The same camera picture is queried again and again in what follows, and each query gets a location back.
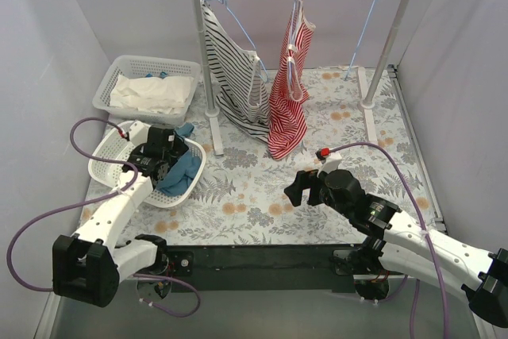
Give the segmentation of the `blue wire hanger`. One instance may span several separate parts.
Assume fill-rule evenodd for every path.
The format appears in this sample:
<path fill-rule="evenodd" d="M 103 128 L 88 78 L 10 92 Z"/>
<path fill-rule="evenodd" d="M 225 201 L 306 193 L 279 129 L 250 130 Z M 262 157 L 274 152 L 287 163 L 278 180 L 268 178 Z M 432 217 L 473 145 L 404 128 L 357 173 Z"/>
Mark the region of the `blue wire hanger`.
<path fill-rule="evenodd" d="M 371 20 L 371 16 L 372 16 L 372 13 L 374 11 L 374 8 L 375 8 L 375 5 L 376 5 L 377 1 L 378 0 L 372 0 L 372 2 L 371 2 L 370 8 L 368 10 L 368 14 L 367 14 L 367 16 L 365 17 L 365 20 L 364 20 L 364 25 L 362 27 L 361 33 L 360 33 L 358 41 L 356 43 L 356 47 L 355 47 L 354 52 L 352 54 L 352 57 L 350 59 L 350 62 L 349 62 L 349 65 L 348 65 L 348 69 L 347 69 L 347 71 L 346 71 L 346 73 L 344 75 L 345 79 L 348 79 L 349 76 L 350 76 L 351 70 L 352 70 L 353 65 L 354 65 L 354 63 L 356 61 L 356 56 L 357 56 L 357 54 L 358 54 L 358 52 L 360 50 L 360 47 L 361 47 L 361 45 L 363 43 L 364 35 L 365 35 L 366 30 L 368 28 L 368 24 L 369 24 L 369 22 Z"/>

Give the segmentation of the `blue tank top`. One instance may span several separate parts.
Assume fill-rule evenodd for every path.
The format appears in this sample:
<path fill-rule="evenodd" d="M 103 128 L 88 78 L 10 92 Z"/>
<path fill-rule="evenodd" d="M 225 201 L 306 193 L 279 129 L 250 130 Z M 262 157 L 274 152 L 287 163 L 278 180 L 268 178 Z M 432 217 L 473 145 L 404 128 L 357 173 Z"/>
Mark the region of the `blue tank top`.
<path fill-rule="evenodd" d="M 191 123 L 185 123 L 175 130 L 173 149 L 170 153 L 170 169 L 165 178 L 159 181 L 156 189 L 169 197 L 183 195 L 192 184 L 202 160 L 194 156 L 184 138 L 194 131 Z"/>

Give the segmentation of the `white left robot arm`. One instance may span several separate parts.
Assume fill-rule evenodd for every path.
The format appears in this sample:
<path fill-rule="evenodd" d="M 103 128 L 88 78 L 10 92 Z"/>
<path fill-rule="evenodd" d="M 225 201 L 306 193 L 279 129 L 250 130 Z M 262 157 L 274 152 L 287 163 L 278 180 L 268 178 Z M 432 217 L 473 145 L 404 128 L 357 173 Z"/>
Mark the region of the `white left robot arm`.
<path fill-rule="evenodd" d="M 173 129 L 136 121 L 119 132 L 130 147 L 125 158 L 103 157 L 120 171 L 111 192 L 72 236 L 59 236 L 52 246 L 52 288 L 63 297 L 107 306 L 120 283 L 138 272 L 162 275 L 169 266 L 167 242 L 141 234 L 117 246 L 121 232 L 188 147 Z"/>

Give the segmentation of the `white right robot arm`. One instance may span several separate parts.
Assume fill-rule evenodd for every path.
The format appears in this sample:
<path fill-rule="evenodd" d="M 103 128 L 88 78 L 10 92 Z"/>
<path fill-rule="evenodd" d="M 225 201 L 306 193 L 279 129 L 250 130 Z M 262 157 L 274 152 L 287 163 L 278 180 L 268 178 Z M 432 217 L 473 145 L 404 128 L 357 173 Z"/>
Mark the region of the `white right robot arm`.
<path fill-rule="evenodd" d="M 368 237 L 359 254 L 368 273 L 382 268 L 464 295 L 484 321 L 507 327 L 507 251 L 464 244 L 436 229 L 424 228 L 399 206 L 369 194 L 351 172 L 299 171 L 284 193 L 293 206 L 309 191 L 311 206 L 324 204 Z"/>

